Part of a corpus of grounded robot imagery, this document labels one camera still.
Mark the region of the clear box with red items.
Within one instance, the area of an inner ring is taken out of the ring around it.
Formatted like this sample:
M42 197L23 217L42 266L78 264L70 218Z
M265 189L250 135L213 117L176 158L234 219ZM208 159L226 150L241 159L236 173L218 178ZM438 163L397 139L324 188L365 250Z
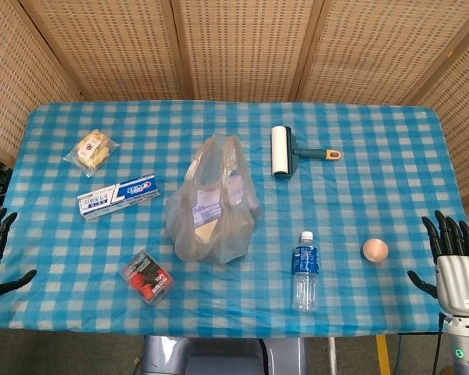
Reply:
M174 285L171 274L146 250L135 254L120 275L148 305L158 302Z

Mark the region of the woven folding screen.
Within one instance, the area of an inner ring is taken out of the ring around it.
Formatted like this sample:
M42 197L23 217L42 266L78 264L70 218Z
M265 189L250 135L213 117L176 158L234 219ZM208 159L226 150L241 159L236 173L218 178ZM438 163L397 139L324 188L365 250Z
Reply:
M0 0L0 161L46 102L423 105L469 205L469 0Z

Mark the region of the plastic water bottle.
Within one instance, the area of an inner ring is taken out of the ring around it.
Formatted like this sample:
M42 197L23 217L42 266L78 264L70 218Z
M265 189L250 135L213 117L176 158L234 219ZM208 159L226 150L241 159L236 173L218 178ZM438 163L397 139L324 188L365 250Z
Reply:
M313 233L305 230L292 251L292 306L294 309L308 313L316 311L319 272L319 252L313 245Z

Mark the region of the packaged pastry snack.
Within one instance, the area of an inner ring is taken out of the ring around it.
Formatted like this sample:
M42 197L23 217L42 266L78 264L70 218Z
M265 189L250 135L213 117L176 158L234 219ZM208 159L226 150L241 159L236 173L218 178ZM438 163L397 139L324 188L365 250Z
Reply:
M75 165L86 177L92 177L119 147L112 138L94 129L63 156L63 161Z

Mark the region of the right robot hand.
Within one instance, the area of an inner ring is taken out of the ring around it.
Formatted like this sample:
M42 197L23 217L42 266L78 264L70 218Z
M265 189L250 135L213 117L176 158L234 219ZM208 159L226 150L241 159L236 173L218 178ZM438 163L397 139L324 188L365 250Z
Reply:
M415 271L407 275L412 284L439 302L453 316L469 316L469 225L435 211L437 223L421 218L427 231L435 268L436 284L422 280Z

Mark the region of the brown egg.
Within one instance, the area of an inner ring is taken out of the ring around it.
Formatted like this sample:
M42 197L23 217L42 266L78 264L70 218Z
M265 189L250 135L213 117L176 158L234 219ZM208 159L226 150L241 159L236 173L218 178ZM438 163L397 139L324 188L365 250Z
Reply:
M364 257L373 263L381 263L388 257L388 246L379 238L367 240L362 247Z

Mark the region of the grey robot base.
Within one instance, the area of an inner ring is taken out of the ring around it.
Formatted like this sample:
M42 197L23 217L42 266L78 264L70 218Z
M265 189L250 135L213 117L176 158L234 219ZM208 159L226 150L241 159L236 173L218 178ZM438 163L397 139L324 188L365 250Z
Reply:
M310 375L303 338L146 335L139 375Z

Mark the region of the toothpaste box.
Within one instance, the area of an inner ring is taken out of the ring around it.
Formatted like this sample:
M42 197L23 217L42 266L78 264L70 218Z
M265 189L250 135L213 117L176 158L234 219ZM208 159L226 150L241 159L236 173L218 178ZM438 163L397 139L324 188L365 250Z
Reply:
M81 216L92 220L158 196L156 176L148 174L78 195L77 201Z

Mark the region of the translucent plastic bag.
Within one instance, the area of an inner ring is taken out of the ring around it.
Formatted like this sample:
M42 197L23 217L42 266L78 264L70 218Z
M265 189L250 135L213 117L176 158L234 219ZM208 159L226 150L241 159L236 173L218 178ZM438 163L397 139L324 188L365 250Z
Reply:
M182 261L222 265L248 253L260 213L238 137L213 135L166 200L166 230Z

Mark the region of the blue checkered tablecloth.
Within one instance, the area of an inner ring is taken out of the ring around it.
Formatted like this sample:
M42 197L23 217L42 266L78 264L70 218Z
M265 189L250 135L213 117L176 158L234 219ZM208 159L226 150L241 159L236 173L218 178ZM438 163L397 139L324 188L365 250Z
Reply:
M340 160L300 159L290 178L271 172L271 128L300 148ZM86 177L63 161L99 129L120 147ZM182 262L165 229L165 202L213 134L242 143L261 215L246 256L223 266ZM160 196L86 220L77 196L148 174ZM0 328L226 338L433 332L439 304L416 289L435 272L422 216L466 215L439 118L409 106L204 101L42 105L28 119L4 201L17 213L2 280L29 270L0 297ZM292 306L292 251L303 231L319 252L317 308ZM363 244L388 246L368 261ZM148 305L120 271L146 250L174 279Z

